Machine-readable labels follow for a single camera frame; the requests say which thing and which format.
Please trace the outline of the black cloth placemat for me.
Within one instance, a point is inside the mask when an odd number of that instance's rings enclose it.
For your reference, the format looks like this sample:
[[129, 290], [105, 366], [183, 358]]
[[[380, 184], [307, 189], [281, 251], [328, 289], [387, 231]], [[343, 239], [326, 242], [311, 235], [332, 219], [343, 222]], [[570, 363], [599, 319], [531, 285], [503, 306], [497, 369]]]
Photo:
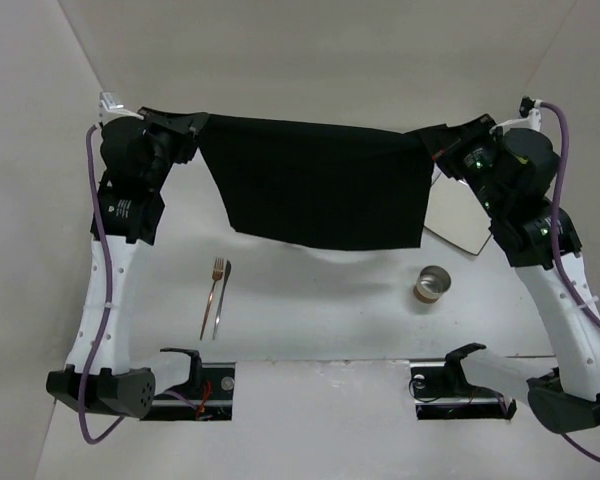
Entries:
[[433, 163], [417, 131], [213, 115], [199, 149], [238, 233], [336, 251], [421, 245]]

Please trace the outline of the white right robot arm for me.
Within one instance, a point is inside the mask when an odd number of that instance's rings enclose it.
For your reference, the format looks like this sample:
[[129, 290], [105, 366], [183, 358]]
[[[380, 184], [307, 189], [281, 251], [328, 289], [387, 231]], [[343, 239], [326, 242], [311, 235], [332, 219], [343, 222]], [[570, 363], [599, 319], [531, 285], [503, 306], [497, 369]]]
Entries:
[[470, 343], [449, 352], [424, 378], [427, 398], [494, 391], [526, 404], [549, 431], [600, 426], [600, 326], [590, 317], [582, 244], [568, 214], [546, 192], [561, 158], [537, 128], [504, 131], [488, 115], [456, 127], [420, 132], [448, 177], [465, 181], [490, 219], [490, 231], [531, 295], [557, 365], [534, 369]]

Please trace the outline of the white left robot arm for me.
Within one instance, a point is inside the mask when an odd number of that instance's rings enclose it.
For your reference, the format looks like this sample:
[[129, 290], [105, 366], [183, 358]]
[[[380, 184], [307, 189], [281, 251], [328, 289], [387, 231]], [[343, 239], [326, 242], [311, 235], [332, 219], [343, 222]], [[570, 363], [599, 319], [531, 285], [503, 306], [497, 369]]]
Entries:
[[160, 191], [176, 164], [191, 161], [206, 113], [143, 108], [101, 121], [102, 177], [89, 178], [93, 206], [91, 272], [79, 330], [46, 390], [80, 414], [144, 418], [153, 400], [200, 369], [197, 352], [165, 348], [130, 358], [130, 330], [143, 263], [165, 208]]

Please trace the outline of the white square plate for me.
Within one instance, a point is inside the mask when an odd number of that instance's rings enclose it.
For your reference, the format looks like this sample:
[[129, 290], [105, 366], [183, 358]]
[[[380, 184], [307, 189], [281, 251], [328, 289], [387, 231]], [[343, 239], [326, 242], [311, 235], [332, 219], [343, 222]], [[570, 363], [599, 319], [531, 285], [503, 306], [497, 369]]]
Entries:
[[490, 220], [468, 184], [434, 168], [425, 228], [452, 246], [478, 256], [491, 238]]

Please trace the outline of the metal cup with cork base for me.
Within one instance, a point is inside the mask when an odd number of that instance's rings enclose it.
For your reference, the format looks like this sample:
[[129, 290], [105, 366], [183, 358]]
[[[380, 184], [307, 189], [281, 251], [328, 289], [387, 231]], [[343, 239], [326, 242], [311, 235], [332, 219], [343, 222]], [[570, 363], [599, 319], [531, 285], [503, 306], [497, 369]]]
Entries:
[[424, 267], [413, 287], [414, 296], [426, 304], [436, 303], [451, 287], [451, 275], [437, 265]]

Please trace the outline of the copper fork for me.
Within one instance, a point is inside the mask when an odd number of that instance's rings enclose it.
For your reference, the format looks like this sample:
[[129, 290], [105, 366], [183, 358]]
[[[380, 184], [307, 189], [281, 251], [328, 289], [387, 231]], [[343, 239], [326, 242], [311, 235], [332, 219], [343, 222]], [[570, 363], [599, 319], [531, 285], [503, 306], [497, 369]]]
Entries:
[[214, 260], [214, 265], [213, 265], [213, 270], [212, 270], [212, 284], [211, 284], [211, 288], [208, 294], [208, 298], [207, 298], [207, 303], [206, 303], [206, 307], [205, 307], [205, 311], [204, 311], [204, 315], [203, 315], [203, 319], [202, 319], [202, 323], [201, 323], [201, 329], [200, 329], [200, 334], [199, 334], [199, 340], [202, 341], [204, 338], [204, 333], [205, 333], [205, 329], [206, 329], [206, 325], [208, 322], [208, 318], [209, 318], [209, 314], [210, 314], [210, 310], [211, 310], [211, 306], [213, 303], [213, 299], [214, 299], [214, 293], [215, 293], [215, 289], [217, 284], [223, 279], [224, 274], [225, 274], [225, 266], [226, 266], [226, 262], [224, 258], [221, 257], [216, 257]]

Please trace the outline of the silver knife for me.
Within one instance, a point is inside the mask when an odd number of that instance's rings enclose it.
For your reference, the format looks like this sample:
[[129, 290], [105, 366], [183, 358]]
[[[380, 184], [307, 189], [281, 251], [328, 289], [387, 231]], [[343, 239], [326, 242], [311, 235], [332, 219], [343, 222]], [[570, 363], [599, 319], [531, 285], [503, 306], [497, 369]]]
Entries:
[[223, 310], [223, 306], [224, 306], [224, 298], [225, 298], [227, 283], [231, 276], [231, 272], [232, 272], [232, 263], [230, 260], [227, 260], [226, 265], [225, 265], [223, 284], [222, 284], [222, 288], [221, 288], [221, 292], [220, 292], [220, 298], [218, 301], [216, 316], [215, 316], [215, 320], [214, 320], [214, 327], [213, 327], [213, 333], [212, 333], [213, 341], [215, 341], [217, 339], [219, 324], [221, 321], [221, 315], [222, 315], [222, 310]]

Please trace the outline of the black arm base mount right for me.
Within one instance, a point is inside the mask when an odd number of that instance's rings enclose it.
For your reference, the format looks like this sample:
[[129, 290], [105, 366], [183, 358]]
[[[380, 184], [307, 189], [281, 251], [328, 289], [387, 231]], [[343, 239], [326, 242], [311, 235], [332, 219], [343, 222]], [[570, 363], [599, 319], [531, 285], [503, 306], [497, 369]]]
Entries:
[[422, 421], [510, 421], [517, 412], [516, 401], [501, 393], [456, 383], [443, 361], [412, 362], [407, 390]]

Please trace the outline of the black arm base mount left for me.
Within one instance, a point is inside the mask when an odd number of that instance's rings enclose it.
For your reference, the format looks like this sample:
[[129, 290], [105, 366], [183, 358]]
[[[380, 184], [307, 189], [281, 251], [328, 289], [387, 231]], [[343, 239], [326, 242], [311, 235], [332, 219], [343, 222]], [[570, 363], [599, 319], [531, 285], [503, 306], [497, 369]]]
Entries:
[[163, 348], [156, 367], [156, 392], [142, 421], [231, 421], [235, 363], [205, 363], [197, 350]]

